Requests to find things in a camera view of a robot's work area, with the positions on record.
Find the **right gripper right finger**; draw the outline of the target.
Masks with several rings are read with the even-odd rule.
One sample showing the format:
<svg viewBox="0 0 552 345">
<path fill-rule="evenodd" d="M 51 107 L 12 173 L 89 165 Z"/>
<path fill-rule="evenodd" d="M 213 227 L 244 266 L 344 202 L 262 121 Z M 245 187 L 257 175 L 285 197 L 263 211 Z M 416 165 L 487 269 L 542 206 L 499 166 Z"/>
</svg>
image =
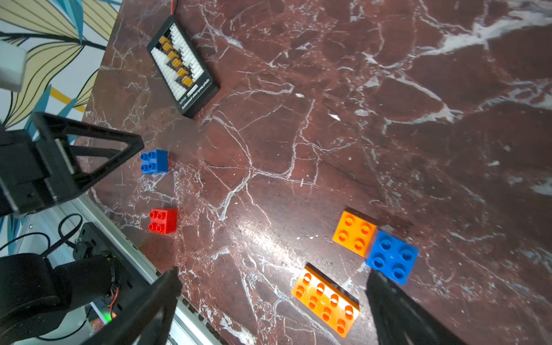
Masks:
<svg viewBox="0 0 552 345">
<path fill-rule="evenodd" d="M 463 344 L 380 271 L 369 274 L 366 295 L 379 344 Z"/>
</svg>

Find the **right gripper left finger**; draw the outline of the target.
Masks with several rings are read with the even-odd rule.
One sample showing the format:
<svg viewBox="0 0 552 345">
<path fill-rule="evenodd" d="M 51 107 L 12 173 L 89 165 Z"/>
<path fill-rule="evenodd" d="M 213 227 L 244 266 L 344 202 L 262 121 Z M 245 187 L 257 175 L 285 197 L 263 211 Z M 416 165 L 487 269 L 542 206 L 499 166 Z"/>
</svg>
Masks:
<svg viewBox="0 0 552 345">
<path fill-rule="evenodd" d="M 178 268 L 173 267 L 85 343 L 166 344 L 181 290 Z"/>
</svg>

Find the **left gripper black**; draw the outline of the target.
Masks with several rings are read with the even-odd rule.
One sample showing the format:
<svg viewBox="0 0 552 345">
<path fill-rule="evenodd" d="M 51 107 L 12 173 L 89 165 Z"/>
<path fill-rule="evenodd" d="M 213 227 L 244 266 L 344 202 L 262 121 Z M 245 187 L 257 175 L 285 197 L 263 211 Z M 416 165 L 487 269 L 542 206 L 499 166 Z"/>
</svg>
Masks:
<svg viewBox="0 0 552 345">
<path fill-rule="evenodd" d="M 130 160 L 145 146 L 141 136 L 46 113 L 32 115 L 37 142 L 25 129 L 1 126 L 1 216 L 26 216 L 79 197 Z M 69 137 L 87 137 L 126 145 L 122 150 L 77 146 Z M 105 158 L 91 172 L 78 158 Z"/>
</svg>

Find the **blue 2x2 lego brick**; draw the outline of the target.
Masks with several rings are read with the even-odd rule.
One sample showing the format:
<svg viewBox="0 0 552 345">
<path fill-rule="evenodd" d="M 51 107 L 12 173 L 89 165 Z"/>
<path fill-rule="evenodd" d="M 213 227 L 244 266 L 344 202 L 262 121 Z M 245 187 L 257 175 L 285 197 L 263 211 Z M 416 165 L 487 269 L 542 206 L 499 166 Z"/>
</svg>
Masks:
<svg viewBox="0 0 552 345">
<path fill-rule="evenodd" d="M 152 175 L 168 172 L 168 152 L 155 149 L 140 154 L 141 172 L 143 175 Z"/>
<path fill-rule="evenodd" d="M 419 251 L 400 238 L 377 228 L 372 237 L 366 264 L 395 283 L 405 285 Z"/>
</svg>

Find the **orange 2x4 lego brick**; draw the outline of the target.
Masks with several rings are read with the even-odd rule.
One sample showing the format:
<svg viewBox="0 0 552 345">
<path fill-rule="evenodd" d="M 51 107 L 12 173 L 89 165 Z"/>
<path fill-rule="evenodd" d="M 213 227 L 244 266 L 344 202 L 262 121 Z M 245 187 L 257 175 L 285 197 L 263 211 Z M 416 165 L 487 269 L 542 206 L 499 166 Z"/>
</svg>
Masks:
<svg viewBox="0 0 552 345">
<path fill-rule="evenodd" d="M 339 220 L 333 241 L 363 258 L 368 258 L 370 243 L 377 233 L 375 218 L 353 208 L 346 208 Z"/>
<path fill-rule="evenodd" d="M 359 304 L 310 265 L 303 268 L 291 294 L 342 338 L 360 315 Z"/>
</svg>

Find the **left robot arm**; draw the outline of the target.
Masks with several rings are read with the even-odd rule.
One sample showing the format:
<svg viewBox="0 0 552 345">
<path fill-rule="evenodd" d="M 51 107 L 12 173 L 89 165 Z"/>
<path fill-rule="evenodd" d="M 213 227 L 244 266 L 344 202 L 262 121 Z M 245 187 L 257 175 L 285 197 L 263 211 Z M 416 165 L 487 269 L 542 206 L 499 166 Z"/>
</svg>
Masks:
<svg viewBox="0 0 552 345">
<path fill-rule="evenodd" d="M 142 138 L 61 116 L 36 113 L 34 138 L 24 129 L 1 131 L 1 215 L 26 216 L 84 194 L 144 147 Z M 69 243 L 64 235 L 40 254 L 1 259 L 1 343 L 43 336 L 66 314 L 120 291 L 122 263 L 85 246 L 74 262 L 53 267 L 49 256 Z"/>
</svg>

